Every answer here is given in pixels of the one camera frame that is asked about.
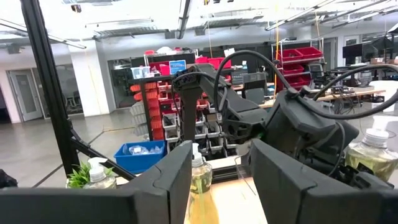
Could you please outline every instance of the soap bottle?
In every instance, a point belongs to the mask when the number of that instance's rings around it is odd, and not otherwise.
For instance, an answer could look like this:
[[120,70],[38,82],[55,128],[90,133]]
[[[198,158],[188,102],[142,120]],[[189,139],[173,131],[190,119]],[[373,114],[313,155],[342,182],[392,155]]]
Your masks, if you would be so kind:
[[105,175],[104,167],[100,165],[108,159],[94,157],[88,160],[90,164],[90,183],[86,184],[84,189],[116,189],[116,178]]
[[204,162],[198,147],[193,143],[189,221],[190,224],[219,224],[218,211],[210,192],[213,171],[211,165]]
[[385,131],[387,123],[394,119],[396,118],[374,116],[373,127],[366,130],[362,141],[349,144],[346,165],[357,168],[362,163],[375,176],[387,182],[398,165],[398,153],[387,148],[389,133]]

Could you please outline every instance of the cardboard box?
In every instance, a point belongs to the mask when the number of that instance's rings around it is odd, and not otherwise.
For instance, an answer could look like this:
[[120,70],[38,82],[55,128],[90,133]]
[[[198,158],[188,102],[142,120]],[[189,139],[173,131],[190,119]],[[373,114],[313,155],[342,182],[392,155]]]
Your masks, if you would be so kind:
[[388,63],[391,65],[398,65],[398,58],[388,60]]
[[379,65],[379,64],[384,64],[384,58],[372,58],[371,59],[371,64],[372,65]]

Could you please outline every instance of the white pillar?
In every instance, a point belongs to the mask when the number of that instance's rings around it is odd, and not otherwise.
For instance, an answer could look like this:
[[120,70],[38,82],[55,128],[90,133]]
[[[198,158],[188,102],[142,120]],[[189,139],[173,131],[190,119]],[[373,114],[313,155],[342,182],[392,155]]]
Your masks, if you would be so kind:
[[101,51],[98,51],[95,40],[84,41],[81,44],[87,48],[82,50],[69,46],[69,51],[84,115],[109,114],[114,110],[114,100],[109,72],[104,72],[108,65],[102,65],[102,55],[99,56]]
[[303,26],[296,28],[294,30],[294,36],[297,37],[297,40],[309,40],[312,38],[312,27]]

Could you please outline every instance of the yellow liquid soap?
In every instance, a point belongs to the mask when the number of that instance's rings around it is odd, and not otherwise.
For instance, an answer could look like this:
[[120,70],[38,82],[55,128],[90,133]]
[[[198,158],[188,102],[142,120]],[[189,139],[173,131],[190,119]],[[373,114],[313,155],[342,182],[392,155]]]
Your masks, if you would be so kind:
[[346,155],[346,165],[357,168],[362,163],[383,181],[388,181],[398,165],[395,152],[388,149],[367,149],[363,144],[351,144]]
[[211,196],[212,171],[209,164],[193,167],[190,187],[190,224],[219,224],[218,210]]

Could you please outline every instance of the ceiling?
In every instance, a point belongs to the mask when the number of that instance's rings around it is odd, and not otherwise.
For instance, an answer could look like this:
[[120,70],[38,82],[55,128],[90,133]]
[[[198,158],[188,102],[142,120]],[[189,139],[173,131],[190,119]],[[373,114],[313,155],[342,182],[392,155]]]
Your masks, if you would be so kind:
[[[227,2],[227,0],[221,0],[220,3],[215,4],[213,0],[210,0],[208,5],[204,5],[203,0],[40,0],[40,6],[49,34],[68,40],[98,40],[123,36],[134,38],[136,35],[163,33],[165,33],[165,38],[176,36],[178,38],[179,31],[183,33],[185,30],[195,30],[197,35],[204,35],[204,30],[207,28],[219,27],[238,29],[241,26],[257,25],[266,28],[275,24],[276,21],[292,17],[323,1],[234,0]],[[313,24],[316,19],[321,21],[373,2],[375,1],[337,0],[300,16],[290,23]],[[0,0],[0,4],[3,4],[3,7],[0,7],[0,19],[24,25],[19,0]],[[72,10],[75,4],[80,5],[81,13]],[[186,4],[190,5],[190,10],[184,14]],[[396,5],[396,0],[384,1],[322,25],[344,24]],[[0,48],[10,45],[29,45],[27,34],[0,26]]]

